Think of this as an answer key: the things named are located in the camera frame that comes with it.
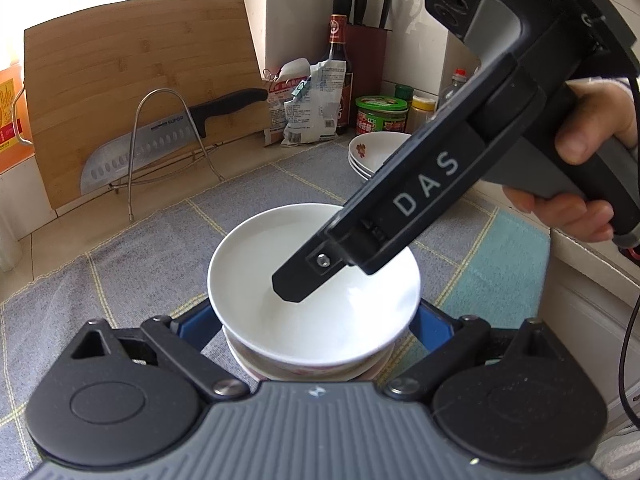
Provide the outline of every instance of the yellow lid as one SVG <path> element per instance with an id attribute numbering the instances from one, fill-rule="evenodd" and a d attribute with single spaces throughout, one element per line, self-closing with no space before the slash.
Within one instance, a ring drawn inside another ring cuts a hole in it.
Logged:
<path id="1" fill-rule="evenodd" d="M 418 108 L 418 110 L 422 110 L 423 112 L 433 112 L 436 109 L 436 101 L 434 99 L 418 97 L 415 95 L 414 100 L 411 101 L 411 106 L 413 108 Z"/>

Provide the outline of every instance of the soy sauce bottle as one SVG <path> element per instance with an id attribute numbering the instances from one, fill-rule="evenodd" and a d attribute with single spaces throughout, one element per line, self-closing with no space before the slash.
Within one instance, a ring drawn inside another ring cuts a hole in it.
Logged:
<path id="1" fill-rule="evenodd" d="M 353 89 L 353 68 L 347 56 L 345 46 L 347 16 L 344 14 L 331 15 L 331 33 L 329 34 L 329 52 L 324 60 L 335 59 L 347 62 L 347 72 L 344 75 L 342 85 L 342 96 L 340 98 L 340 109 L 338 111 L 338 123 L 336 132 L 343 134 L 349 127 L 349 114 L 351 111 L 351 91 Z"/>

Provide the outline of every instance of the black cable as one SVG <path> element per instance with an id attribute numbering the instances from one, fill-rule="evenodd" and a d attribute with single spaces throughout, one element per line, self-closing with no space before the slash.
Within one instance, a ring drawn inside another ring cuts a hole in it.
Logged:
<path id="1" fill-rule="evenodd" d="M 630 76 L 629 78 L 629 86 L 631 88 L 631 93 L 634 97 L 634 107 L 636 109 L 636 125 L 640 124 L 640 88 L 638 88 L 638 80 L 636 76 Z M 638 190 L 640 191 L 640 162 L 638 162 Z M 625 338 L 622 341 L 622 349 L 620 350 L 620 364 L 618 366 L 618 394 L 620 395 L 620 403 L 625 410 L 626 416 L 628 416 L 629 420 L 640 430 L 640 417 L 636 415 L 634 410 L 631 408 L 629 404 L 629 400 L 626 398 L 626 388 L 625 388 L 625 362 L 626 362 L 626 351 L 629 347 L 629 340 L 631 339 L 631 333 L 633 332 L 634 325 L 636 323 L 636 317 L 638 317 L 638 311 L 640 311 L 640 296 L 638 296 L 638 300 L 636 301 L 636 306 L 634 307 L 633 312 L 631 313 L 631 317 L 629 318 L 629 323 L 626 326 L 625 330 Z"/>

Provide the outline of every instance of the red knife block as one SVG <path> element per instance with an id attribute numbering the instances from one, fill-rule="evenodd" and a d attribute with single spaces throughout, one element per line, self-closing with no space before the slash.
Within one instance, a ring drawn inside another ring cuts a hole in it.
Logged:
<path id="1" fill-rule="evenodd" d="M 355 101 L 363 95 L 379 95 L 382 88 L 382 70 L 385 66 L 386 36 L 384 28 L 365 25 L 347 25 L 347 56 L 353 67 L 350 126 L 356 125 L 358 109 Z"/>

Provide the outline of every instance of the bamboo cutting board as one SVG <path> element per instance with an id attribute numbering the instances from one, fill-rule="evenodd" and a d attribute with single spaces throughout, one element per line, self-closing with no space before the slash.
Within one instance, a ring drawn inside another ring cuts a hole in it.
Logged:
<path id="1" fill-rule="evenodd" d="M 53 208 L 80 196 L 96 148 L 130 132 L 149 91 L 177 90 L 189 106 L 261 88 L 244 0 L 130 0 L 24 31 L 24 85 L 36 160 Z M 180 112 L 160 94 L 140 125 Z M 205 145 L 270 126 L 266 102 L 206 123 Z M 167 158 L 195 149 L 193 145 Z"/>

